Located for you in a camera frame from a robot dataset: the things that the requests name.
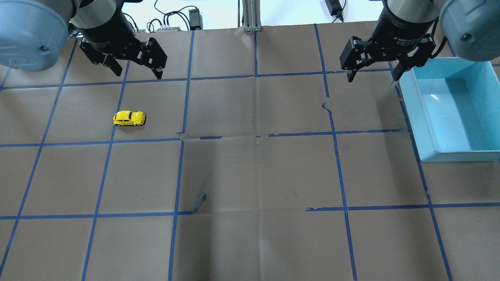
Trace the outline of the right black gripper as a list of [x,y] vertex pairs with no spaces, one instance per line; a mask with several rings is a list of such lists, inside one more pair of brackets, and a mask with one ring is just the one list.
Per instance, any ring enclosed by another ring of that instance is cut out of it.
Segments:
[[372,36],[367,41],[351,37],[341,55],[341,69],[353,82],[357,72],[375,62],[398,61],[393,69],[393,81],[413,67],[422,67],[432,56],[436,43],[428,33],[432,21],[413,23],[405,21],[390,10],[380,14]]

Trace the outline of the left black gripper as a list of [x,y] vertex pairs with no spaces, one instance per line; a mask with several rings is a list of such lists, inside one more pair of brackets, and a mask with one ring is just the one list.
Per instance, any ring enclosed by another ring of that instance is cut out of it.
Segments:
[[83,35],[80,49],[91,63],[121,76],[117,60],[131,60],[162,78],[168,56],[155,38],[139,41],[121,9],[77,9],[73,25]]

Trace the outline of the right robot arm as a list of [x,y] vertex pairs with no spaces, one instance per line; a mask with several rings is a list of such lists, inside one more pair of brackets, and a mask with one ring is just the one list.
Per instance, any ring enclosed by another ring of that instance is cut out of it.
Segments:
[[498,0],[384,0],[372,36],[351,37],[340,55],[341,69],[352,82],[356,73],[375,62],[398,61],[393,80],[424,66],[439,52],[436,27],[443,32],[441,50],[449,43],[455,54],[471,62],[499,57]]

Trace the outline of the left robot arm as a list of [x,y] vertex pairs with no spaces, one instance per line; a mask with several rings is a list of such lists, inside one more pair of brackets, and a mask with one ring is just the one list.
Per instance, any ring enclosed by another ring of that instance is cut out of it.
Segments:
[[129,60],[161,79],[166,53],[156,39],[135,37],[123,4],[123,0],[2,0],[1,65],[25,71],[52,68],[69,38],[69,28],[74,27],[83,37],[79,47],[91,63],[120,76],[118,60]]

